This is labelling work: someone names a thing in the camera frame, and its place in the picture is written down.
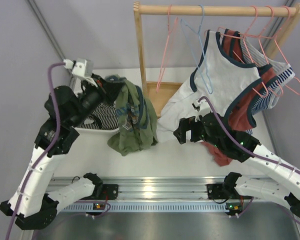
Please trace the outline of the green tank top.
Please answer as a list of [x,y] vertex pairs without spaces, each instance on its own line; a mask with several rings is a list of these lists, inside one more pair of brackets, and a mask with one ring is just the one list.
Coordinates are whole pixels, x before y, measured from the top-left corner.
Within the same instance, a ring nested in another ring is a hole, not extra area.
[[157,145],[158,117],[141,87],[117,74],[105,79],[123,83],[114,105],[119,132],[107,141],[108,146],[125,157]]

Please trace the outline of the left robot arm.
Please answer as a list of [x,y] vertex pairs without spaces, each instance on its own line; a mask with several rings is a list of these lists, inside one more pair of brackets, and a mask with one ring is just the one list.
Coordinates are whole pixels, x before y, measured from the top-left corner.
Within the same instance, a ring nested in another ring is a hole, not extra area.
[[91,80],[82,80],[83,92],[79,95],[66,85],[54,88],[44,104],[49,118],[39,129],[26,173],[13,197],[0,204],[6,216],[15,216],[21,230],[42,230],[67,206],[103,194],[103,181],[95,173],[86,173],[60,190],[47,192],[55,170],[80,135],[76,127],[100,104],[113,105],[125,85],[116,75],[102,78],[93,74]]

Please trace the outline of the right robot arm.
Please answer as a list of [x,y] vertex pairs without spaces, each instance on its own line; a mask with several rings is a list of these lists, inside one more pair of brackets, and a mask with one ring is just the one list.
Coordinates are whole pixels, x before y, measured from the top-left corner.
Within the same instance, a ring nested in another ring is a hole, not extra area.
[[276,182],[267,184],[249,180],[232,172],[223,183],[223,192],[228,198],[239,195],[265,199],[289,209],[300,218],[300,169],[275,155],[257,138],[224,126],[221,120],[219,114],[212,112],[181,118],[173,134],[180,144],[184,144],[187,132],[190,132],[191,142],[208,142],[230,159],[253,167]]

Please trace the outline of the red tank top navy trim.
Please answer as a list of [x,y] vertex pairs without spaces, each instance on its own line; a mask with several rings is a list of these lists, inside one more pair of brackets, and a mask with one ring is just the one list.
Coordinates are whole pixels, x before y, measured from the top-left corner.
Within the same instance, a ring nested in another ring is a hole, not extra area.
[[[267,64],[265,66],[257,66],[258,73],[262,79],[262,81],[268,82],[271,78],[275,77],[275,73],[273,70],[270,70],[271,65]],[[258,84],[255,89],[261,93],[263,86],[262,84]],[[233,130],[237,131],[246,131],[251,134],[252,129],[257,126],[257,123],[252,115],[251,107],[252,100],[257,96],[253,96],[254,92],[251,91],[250,95],[246,95],[240,100],[234,110],[229,115],[228,124]]]

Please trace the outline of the white tank top navy trim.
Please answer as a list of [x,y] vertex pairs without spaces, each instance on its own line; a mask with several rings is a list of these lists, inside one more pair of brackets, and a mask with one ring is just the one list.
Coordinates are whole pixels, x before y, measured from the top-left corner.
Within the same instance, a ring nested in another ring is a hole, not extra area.
[[198,67],[161,110],[156,130],[160,143],[176,139],[173,132],[179,120],[197,114],[193,103],[202,96],[206,96],[215,111],[227,121],[236,104],[261,83],[256,65],[243,64],[228,56],[220,37],[219,32],[207,31]]

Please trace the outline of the pink hanger empty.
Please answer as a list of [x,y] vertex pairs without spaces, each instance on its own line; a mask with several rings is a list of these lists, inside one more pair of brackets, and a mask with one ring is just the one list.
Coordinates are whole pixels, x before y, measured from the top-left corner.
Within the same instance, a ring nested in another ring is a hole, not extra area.
[[164,46],[164,51],[162,55],[162,60],[160,64],[160,70],[159,70],[159,75],[157,79],[157,85],[156,85],[156,90],[155,92],[158,93],[161,87],[162,80],[164,78],[164,74],[166,72],[167,64],[170,59],[170,55],[172,52],[172,47],[173,47],[173,42],[174,42],[174,37],[175,37],[175,32],[178,27],[178,17],[175,17],[173,20],[173,24],[171,24],[171,12],[172,12],[172,4],[168,6],[168,12],[167,12],[167,37],[165,41],[165,46]]

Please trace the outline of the pink hanger with striped top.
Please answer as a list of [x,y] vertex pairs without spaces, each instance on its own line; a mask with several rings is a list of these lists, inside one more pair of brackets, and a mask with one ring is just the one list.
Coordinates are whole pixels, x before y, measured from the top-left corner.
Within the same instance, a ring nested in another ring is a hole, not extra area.
[[300,85],[300,1],[278,7],[251,5],[242,13],[243,17],[256,21],[259,18],[267,19],[268,22],[261,23],[259,28],[266,31],[262,35],[265,38],[265,53],[270,58],[280,54],[285,60],[291,61],[296,70],[295,86]]

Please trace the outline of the blue white striped tank top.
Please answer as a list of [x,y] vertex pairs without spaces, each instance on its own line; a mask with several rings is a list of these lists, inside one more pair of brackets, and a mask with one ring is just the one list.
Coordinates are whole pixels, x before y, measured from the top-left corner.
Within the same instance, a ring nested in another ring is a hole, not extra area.
[[275,77],[264,83],[268,91],[262,87],[260,91],[262,96],[257,95],[252,100],[251,114],[255,115],[263,110],[274,108],[279,101],[283,87],[295,77],[295,72],[289,63],[278,62],[266,57],[247,40],[241,40],[240,46],[246,63],[255,63],[260,67],[270,64],[269,69],[275,73]]

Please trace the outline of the black white striped garment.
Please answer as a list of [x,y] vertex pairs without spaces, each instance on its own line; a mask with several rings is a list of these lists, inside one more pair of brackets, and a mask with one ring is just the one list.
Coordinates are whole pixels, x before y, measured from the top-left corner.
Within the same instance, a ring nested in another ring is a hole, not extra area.
[[116,109],[113,105],[100,104],[85,120],[89,119],[96,122],[96,128],[100,130],[112,130],[119,127]]

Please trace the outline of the wooden clothes rack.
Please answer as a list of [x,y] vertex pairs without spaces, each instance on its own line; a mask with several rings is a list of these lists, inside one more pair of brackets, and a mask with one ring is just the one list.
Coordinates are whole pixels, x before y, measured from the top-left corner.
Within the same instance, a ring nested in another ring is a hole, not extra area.
[[135,31],[137,38],[137,48],[139,56],[139,69],[141,76],[141,85],[144,93],[150,98],[157,117],[161,117],[161,110],[168,102],[169,98],[182,85],[180,77],[176,80],[164,81],[161,90],[157,90],[155,76],[159,76],[160,69],[154,67],[146,68],[144,51],[144,34],[142,15],[160,15],[160,16],[200,16],[204,14],[209,17],[279,17],[286,20],[280,26],[273,37],[267,37],[267,46],[265,47],[266,56],[273,59],[279,53],[279,48],[283,46],[287,38],[292,34],[293,29],[300,21],[300,3],[293,6],[205,6],[201,9],[198,5],[144,5],[138,1],[133,3],[133,14],[135,22]]

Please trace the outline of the white plastic basket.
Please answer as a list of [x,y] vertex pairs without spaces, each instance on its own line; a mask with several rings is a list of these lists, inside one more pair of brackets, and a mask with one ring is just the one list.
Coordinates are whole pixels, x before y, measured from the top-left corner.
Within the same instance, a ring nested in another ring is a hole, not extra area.
[[[78,78],[73,77],[70,81],[70,86],[77,97],[83,92],[81,90],[80,80]],[[75,129],[80,133],[91,133],[97,135],[114,135],[119,132],[118,127],[110,130],[97,129],[97,123],[91,118],[85,120],[85,123],[86,124],[83,123],[80,126],[75,127]]]

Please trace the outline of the aluminium rail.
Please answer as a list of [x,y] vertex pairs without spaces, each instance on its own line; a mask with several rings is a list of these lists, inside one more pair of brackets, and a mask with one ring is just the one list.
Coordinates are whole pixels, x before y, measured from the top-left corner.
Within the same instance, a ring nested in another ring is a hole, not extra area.
[[118,185],[118,201],[200,201],[208,198],[207,184],[222,183],[223,176],[207,177],[102,177]]

